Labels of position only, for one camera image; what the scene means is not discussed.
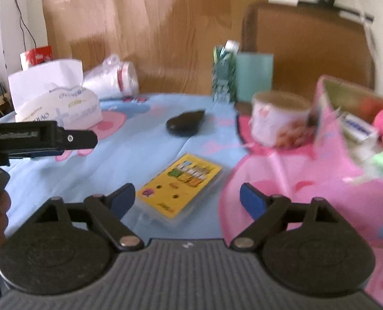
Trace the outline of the yellow card pack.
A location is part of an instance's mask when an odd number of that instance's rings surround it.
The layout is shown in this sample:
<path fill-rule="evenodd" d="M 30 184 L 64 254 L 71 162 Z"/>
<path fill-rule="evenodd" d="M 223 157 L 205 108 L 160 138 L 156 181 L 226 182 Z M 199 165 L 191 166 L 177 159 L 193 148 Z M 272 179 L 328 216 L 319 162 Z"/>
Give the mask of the yellow card pack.
<path fill-rule="evenodd" d="M 166 227 L 183 222 L 205 199 L 226 168 L 185 153 L 136 192 L 136 204 L 145 215 Z"/>

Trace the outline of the white blue wet wipes pack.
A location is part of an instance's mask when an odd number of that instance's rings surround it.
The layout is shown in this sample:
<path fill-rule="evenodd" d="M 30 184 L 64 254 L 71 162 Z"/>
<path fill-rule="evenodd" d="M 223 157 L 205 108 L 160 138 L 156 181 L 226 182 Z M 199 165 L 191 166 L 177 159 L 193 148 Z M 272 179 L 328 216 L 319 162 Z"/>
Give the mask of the white blue wet wipes pack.
<path fill-rule="evenodd" d="M 376 143 L 379 134 L 371 124 L 351 113 L 342 113 L 339 116 L 343 133 L 352 141 L 363 143 Z"/>

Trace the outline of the white tissue pack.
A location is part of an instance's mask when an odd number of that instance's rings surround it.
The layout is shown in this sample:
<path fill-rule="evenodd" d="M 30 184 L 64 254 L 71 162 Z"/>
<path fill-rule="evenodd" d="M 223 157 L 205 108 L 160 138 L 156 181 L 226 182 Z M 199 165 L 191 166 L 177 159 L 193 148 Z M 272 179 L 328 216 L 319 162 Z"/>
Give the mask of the white tissue pack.
<path fill-rule="evenodd" d="M 56 121 L 65 129 L 89 129 L 103 121 L 98 96 L 82 86 L 77 59 L 58 59 L 9 76 L 16 122 Z"/>

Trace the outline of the cartoon pig tablecloth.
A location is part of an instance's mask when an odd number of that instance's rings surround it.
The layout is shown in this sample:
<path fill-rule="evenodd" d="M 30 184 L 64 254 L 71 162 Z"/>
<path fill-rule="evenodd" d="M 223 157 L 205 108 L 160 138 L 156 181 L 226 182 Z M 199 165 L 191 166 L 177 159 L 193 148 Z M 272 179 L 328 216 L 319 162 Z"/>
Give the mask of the cartoon pig tablecloth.
<path fill-rule="evenodd" d="M 104 120 L 95 127 L 99 142 L 94 150 L 11 163 L 7 235 L 14 234 L 49 197 L 78 202 L 127 182 L 140 188 L 185 153 L 226 170 L 200 205 L 175 227 L 148 218 L 136 204 L 123 221 L 146 239 L 223 237 L 230 241 L 252 221 L 239 200 L 245 182 L 268 194 L 286 194 L 296 202 L 320 197 L 317 173 L 321 165 L 313 143 L 276 152 L 263 148 L 250 136 L 248 117 L 238 115 L 230 104 L 200 96 L 152 95 L 142 101 L 106 101 L 102 108 Z M 198 110 L 205 111 L 205 118 L 196 135 L 180 137 L 167 131 L 170 118 Z M 377 263 L 366 291 L 383 304 L 383 248 L 373 249 Z"/>

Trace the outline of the red cereal box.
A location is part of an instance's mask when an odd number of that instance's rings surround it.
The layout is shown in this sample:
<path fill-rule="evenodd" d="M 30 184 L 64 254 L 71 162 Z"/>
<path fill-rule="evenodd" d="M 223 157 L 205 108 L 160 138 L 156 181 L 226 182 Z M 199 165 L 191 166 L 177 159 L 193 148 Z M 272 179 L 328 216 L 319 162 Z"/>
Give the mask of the red cereal box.
<path fill-rule="evenodd" d="M 20 63 L 23 71 L 52 60 L 53 52 L 50 45 L 37 47 L 20 54 Z"/>

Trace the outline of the white pink tin can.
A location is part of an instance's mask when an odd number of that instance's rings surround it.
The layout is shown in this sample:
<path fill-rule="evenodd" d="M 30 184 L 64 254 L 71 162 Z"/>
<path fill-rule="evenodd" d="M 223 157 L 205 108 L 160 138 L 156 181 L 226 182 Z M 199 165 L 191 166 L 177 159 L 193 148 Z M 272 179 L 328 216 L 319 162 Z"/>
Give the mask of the white pink tin can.
<path fill-rule="evenodd" d="M 252 97 L 250 133 L 267 148 L 295 148 L 307 139 L 311 102 L 283 92 L 257 92 Z"/>

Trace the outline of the black oval case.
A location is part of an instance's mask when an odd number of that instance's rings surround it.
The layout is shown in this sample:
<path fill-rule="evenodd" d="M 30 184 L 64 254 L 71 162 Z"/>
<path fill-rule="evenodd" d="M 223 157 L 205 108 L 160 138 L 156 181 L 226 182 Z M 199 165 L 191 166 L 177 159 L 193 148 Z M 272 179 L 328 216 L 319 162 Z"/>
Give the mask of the black oval case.
<path fill-rule="evenodd" d="M 205 118 L 205 111 L 188 111 L 170 118 L 166 122 L 167 131 L 173 136 L 190 137 L 196 135 Z"/>

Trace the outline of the pink cookie tin box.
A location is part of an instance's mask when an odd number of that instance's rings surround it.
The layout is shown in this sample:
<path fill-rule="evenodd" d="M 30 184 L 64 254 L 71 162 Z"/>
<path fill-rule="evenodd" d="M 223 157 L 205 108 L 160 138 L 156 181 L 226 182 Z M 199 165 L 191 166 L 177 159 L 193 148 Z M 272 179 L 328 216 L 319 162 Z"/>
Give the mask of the pink cookie tin box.
<path fill-rule="evenodd" d="M 343 135 L 336 110 L 357 110 L 373 121 L 383 109 L 383 96 L 356 84 L 322 75 L 317 82 L 312 117 L 317 122 L 313 149 L 319 196 L 326 198 L 353 227 L 377 248 L 383 248 L 383 178 L 351 157 L 351 142 Z"/>

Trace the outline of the clear plastic cup stack bag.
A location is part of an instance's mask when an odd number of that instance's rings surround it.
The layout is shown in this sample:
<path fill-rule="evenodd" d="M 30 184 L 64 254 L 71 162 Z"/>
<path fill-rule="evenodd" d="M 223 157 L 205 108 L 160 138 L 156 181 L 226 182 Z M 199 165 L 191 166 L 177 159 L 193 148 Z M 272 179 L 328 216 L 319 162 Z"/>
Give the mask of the clear plastic cup stack bag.
<path fill-rule="evenodd" d="M 110 55 L 87 71 L 82 86 L 96 93 L 100 100 L 132 97 L 140 93 L 134 64 L 121 61 L 117 54 Z"/>

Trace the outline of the green drink carton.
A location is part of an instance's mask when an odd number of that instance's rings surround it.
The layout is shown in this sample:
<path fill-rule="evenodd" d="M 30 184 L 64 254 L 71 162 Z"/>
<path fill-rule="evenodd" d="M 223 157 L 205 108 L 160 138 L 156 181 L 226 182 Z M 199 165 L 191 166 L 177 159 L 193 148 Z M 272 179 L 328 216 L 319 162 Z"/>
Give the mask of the green drink carton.
<path fill-rule="evenodd" d="M 212 52 L 212 100 L 234 103 L 236 95 L 236 56 L 240 43 L 228 40 L 223 46 L 215 46 Z"/>

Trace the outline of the teal plastic cup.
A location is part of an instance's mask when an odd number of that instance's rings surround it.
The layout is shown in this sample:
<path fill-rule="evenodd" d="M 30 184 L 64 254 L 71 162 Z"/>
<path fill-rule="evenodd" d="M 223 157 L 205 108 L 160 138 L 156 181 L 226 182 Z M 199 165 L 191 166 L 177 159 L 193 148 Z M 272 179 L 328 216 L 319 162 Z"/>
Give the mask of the teal plastic cup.
<path fill-rule="evenodd" d="M 236 88 L 239 102 L 251 102 L 257 92 L 272 88 L 273 54 L 240 52 L 236 56 Z"/>

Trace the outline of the brown woven chair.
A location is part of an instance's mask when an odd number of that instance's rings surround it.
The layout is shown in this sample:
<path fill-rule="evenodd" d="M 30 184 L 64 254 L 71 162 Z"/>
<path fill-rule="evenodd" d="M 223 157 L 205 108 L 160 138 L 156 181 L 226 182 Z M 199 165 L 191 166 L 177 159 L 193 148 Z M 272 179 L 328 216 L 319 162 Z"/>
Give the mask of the brown woven chair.
<path fill-rule="evenodd" d="M 273 55 L 274 90 L 312 100 L 322 75 L 374 89 L 364 27 L 335 12 L 254 2 L 246 9 L 241 39 L 243 52 Z"/>

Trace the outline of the wood grain board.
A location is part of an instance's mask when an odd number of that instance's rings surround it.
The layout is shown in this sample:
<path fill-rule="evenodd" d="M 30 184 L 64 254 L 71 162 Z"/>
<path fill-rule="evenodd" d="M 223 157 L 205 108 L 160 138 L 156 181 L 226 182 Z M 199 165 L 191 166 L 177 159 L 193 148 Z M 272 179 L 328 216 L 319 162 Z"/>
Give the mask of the wood grain board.
<path fill-rule="evenodd" d="M 55 58 L 84 70 L 116 54 L 132 62 L 140 90 L 209 95 L 212 51 L 239 40 L 252 2 L 266 0 L 42 0 Z"/>

